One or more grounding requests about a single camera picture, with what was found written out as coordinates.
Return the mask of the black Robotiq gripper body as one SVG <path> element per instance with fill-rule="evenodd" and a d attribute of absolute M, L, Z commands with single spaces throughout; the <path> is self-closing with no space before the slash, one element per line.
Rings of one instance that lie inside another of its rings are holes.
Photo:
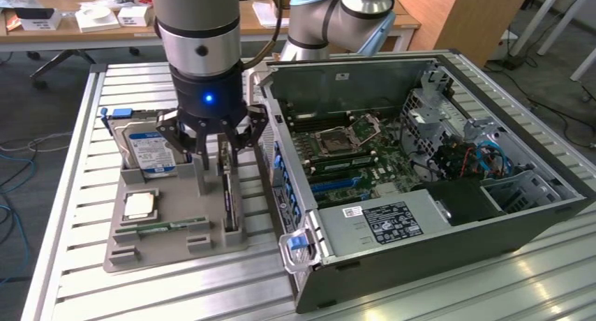
<path fill-rule="evenodd" d="M 243 66 L 223 73 L 198 77 L 170 66 L 178 95 L 178 117 L 186 126 L 220 126 L 226 119 L 238 126 L 248 114 L 243 97 Z"/>

